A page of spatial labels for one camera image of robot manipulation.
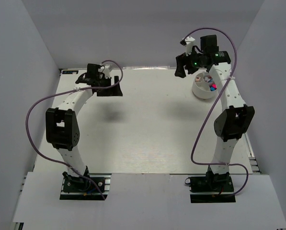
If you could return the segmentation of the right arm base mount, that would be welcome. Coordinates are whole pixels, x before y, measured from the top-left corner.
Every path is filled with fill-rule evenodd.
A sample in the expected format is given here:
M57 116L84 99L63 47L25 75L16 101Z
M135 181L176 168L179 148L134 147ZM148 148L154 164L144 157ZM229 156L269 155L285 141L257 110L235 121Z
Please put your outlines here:
M235 203L234 186L230 174L214 174L207 171L204 176L190 176L184 181L190 188L192 204Z

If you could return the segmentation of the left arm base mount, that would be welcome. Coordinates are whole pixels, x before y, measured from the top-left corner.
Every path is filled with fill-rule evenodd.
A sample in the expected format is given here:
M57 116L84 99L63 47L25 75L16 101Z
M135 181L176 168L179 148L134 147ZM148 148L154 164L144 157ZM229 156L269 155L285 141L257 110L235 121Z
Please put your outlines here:
M97 184L103 196L107 198L110 183L111 174L90 174L91 179ZM92 201L101 200L103 201L102 195L99 193L95 185L91 182L84 184L75 183L69 179L64 178L61 192L60 200L82 200L82 201Z

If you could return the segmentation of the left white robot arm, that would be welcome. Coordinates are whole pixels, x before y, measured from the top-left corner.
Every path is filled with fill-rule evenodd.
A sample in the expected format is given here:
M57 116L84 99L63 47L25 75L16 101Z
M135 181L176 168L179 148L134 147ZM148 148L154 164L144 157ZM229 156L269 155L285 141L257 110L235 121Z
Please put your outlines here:
M94 95L100 97L123 96L120 87L122 75L111 77L117 63L105 60L100 64L89 63L86 72L74 83L73 91L56 108L46 111L46 140L62 156L67 165L63 173L65 179L74 182L80 191L90 188L88 167L83 163L78 149L80 129L77 115L84 104Z

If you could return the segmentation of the white tape roll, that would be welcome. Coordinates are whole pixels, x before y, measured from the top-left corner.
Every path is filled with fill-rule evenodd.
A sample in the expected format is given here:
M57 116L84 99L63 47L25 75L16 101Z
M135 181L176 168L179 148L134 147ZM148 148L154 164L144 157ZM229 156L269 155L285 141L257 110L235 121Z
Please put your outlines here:
M212 77L209 75L204 76L203 79L205 82L212 82L213 81Z

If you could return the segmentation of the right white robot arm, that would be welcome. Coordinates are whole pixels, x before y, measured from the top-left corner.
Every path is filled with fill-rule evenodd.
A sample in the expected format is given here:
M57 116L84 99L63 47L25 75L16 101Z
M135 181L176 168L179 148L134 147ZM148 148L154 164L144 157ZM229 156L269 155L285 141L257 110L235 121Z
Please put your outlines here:
M186 75L205 68L217 86L216 100L221 102L222 113L214 121L217 143L213 159L208 164L208 171L212 175L206 178L207 188L217 191L223 185L221 176L229 173L234 147L247 132L255 110L242 99L232 76L231 59L226 51L219 50L217 36L201 37L198 52L195 51L194 42L195 39L191 36L181 41L186 51L176 57L175 76L185 78Z

